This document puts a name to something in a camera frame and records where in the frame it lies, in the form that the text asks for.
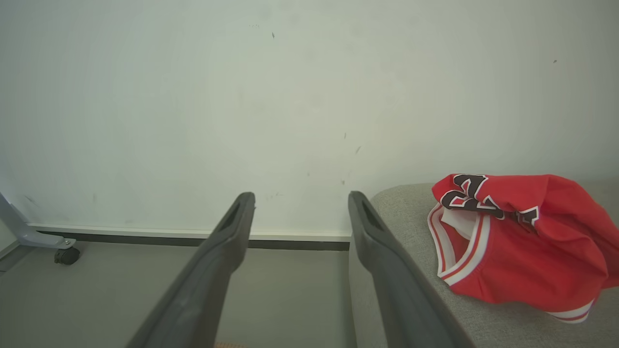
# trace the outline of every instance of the gray sofa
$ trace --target gray sofa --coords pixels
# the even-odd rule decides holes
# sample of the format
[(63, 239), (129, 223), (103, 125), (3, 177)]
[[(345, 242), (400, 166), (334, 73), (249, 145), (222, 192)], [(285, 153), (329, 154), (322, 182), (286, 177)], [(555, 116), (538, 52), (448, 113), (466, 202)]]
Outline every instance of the gray sofa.
[[(617, 180), (581, 185), (619, 225)], [(478, 348), (619, 347), (619, 288), (604, 290), (588, 319), (580, 324), (561, 323), (523, 303), (493, 305), (452, 293), (436, 275), (436, 249), (427, 223), (428, 213), (436, 204), (431, 187), (398, 186), (380, 192), (371, 202)], [(360, 264), (354, 242), (349, 255), (357, 345), (387, 347), (372, 278)]]

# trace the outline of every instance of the chair caster wheel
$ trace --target chair caster wheel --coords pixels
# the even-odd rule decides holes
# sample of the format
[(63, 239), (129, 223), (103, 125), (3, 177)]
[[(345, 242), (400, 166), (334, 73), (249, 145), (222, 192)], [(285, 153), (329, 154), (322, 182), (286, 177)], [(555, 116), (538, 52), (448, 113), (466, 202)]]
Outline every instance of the chair caster wheel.
[(79, 259), (79, 250), (74, 247), (60, 249), (54, 255), (54, 263), (74, 264)]

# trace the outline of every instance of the black baseboard trim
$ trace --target black baseboard trim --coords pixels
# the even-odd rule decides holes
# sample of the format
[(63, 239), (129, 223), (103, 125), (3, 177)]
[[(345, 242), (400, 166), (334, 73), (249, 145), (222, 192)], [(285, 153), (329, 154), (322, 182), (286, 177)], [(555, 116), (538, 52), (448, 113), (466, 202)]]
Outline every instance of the black baseboard trim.
[[(134, 237), (92, 235), (88, 233), (39, 232), (64, 238), (73, 238), (79, 241), (95, 241), (97, 243), (198, 246), (204, 241), (203, 238)], [(252, 249), (348, 251), (350, 243), (347, 241), (250, 240), (249, 247)]]

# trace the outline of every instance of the gray floor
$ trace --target gray floor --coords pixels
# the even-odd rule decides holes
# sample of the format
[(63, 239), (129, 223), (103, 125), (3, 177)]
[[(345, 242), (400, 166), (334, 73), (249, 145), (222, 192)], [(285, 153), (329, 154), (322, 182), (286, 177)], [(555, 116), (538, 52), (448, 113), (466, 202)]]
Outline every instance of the gray floor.
[[(124, 347), (195, 248), (84, 243), (72, 266), (36, 248), (0, 276), (0, 347)], [(218, 340), (355, 347), (347, 253), (250, 249)]]

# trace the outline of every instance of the basketball jersey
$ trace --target basketball jersey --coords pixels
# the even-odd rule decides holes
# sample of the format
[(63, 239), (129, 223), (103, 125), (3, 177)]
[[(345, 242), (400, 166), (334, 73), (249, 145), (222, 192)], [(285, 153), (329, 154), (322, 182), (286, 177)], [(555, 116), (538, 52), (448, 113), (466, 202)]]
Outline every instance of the basketball jersey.
[(619, 285), (619, 230), (571, 180), (453, 174), (432, 192), (438, 276), (457, 294), (580, 323)]

